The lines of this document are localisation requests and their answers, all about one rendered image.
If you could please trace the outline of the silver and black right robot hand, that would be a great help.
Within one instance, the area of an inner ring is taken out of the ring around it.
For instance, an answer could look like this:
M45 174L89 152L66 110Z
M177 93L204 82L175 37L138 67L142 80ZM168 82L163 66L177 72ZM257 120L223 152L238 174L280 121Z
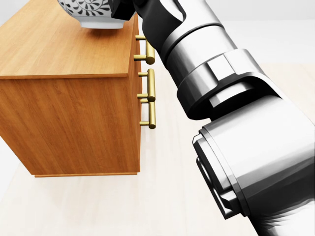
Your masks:
M142 18L148 42L162 54L168 53L188 34L207 26L222 26L205 0L108 0L111 17Z

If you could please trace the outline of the white bowl with black pattern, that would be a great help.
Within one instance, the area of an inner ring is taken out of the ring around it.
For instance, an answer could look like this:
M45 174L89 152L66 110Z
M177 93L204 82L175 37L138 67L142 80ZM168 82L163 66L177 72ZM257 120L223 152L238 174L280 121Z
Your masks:
M122 29L125 20L111 17L108 0L57 0L80 26L89 29Z

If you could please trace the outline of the wooden cabinet drawer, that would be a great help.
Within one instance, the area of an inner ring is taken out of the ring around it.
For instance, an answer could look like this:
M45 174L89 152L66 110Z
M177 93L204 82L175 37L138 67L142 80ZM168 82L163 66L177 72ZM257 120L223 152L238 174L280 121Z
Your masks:
M141 104L138 98L135 98L135 135L136 135L136 147L137 147L137 172L140 172L140 143L141 143Z
M131 38L129 72L132 75L135 75L136 77L138 77L138 72L141 70L141 62L134 60L134 55L140 54L140 43L135 38L135 36L139 34L138 15L136 13L132 17L132 22L133 22L133 31L132 31L132 38Z
M138 102L137 94L142 93L142 78L138 76L139 69L135 66L129 75L131 86L131 100L134 104Z

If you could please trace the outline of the wooden cabinet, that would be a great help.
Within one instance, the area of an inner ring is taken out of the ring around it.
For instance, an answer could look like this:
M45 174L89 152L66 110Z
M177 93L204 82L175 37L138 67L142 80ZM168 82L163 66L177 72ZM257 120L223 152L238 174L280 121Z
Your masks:
M82 28L57 0L0 27L0 136L32 175L138 173L132 31Z

